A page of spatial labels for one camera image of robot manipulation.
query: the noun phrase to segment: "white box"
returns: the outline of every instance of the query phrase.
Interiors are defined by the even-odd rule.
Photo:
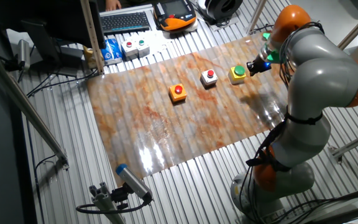
[[[137,50],[139,53],[139,57],[145,57],[146,55],[148,55],[150,53],[150,44],[148,41],[146,41],[143,38],[139,38],[137,40]]]
[[[137,58],[137,41],[136,40],[127,40],[121,43],[122,54],[125,55],[126,60],[132,60]]]
[[[204,87],[213,86],[217,81],[218,76],[213,69],[209,69],[201,73],[201,83],[204,85]]]

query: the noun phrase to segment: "aluminum profile floor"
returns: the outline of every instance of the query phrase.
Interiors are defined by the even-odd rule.
[[[240,19],[237,24],[212,32],[204,22],[200,22],[197,32],[177,34],[177,38],[163,52],[108,66],[104,70],[106,73],[121,72],[240,39],[245,36],[244,29],[256,4],[254,0],[243,2],[237,14]],[[289,2],[285,0],[269,0],[257,27],[273,24],[280,10],[287,5]],[[150,10],[147,10],[147,14],[151,18]],[[122,42],[129,36],[115,35],[115,38]],[[69,47],[82,49],[82,46],[76,44]],[[83,72],[80,71],[78,76],[82,77]],[[21,87],[28,93],[44,78],[45,75],[25,76]],[[72,79],[51,75],[47,83]],[[41,202],[37,199],[34,173],[31,171],[39,223],[42,223],[40,204],[45,223],[109,223],[104,215],[85,215],[75,210],[78,205],[91,203],[88,191],[90,185],[98,186],[100,182],[106,182],[110,189],[117,187],[96,126],[86,85],[82,82],[57,85],[38,92],[30,101],[67,151],[70,164],[68,170],[62,170],[55,166],[56,159],[53,158],[39,167],[37,175]],[[332,126],[329,145],[341,147],[358,137],[358,107],[328,108],[324,114]],[[53,152],[31,125],[29,128],[30,132],[25,132],[25,138],[32,167],[30,144],[34,148],[35,163],[53,155]],[[124,214],[126,222],[242,223],[243,215],[231,202],[229,186],[235,175],[245,171],[245,161],[254,155],[265,135],[260,133],[144,178],[154,194],[154,202],[142,210]],[[337,197],[358,190],[358,148],[346,153],[341,165],[336,164],[327,150],[308,162],[314,169],[316,183],[307,192],[283,198],[282,203],[286,209],[314,198]],[[130,196],[129,206],[138,205],[140,200],[135,195]]]

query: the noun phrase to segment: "black monitor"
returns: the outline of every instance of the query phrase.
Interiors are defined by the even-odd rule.
[[[89,0],[99,48],[106,47],[96,0]],[[80,0],[0,0],[0,26],[27,32],[36,50],[31,70],[76,75],[82,50],[61,47],[69,42],[91,47]]]

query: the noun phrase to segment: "mat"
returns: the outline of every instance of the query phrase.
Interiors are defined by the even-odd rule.
[[[90,79],[89,97],[112,169],[126,163],[142,178],[278,124],[287,102],[278,66],[254,77],[247,73],[240,85],[228,78],[230,68],[246,67],[263,43],[255,34]],[[219,80],[206,90],[200,76],[209,69]],[[173,105],[168,87],[179,83],[187,98]],[[117,176],[116,181],[122,184]]]

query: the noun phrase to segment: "blue box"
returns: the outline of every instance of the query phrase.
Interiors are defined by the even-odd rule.
[[[106,40],[106,48],[101,49],[104,64],[113,65],[122,62],[122,53],[116,39]]]

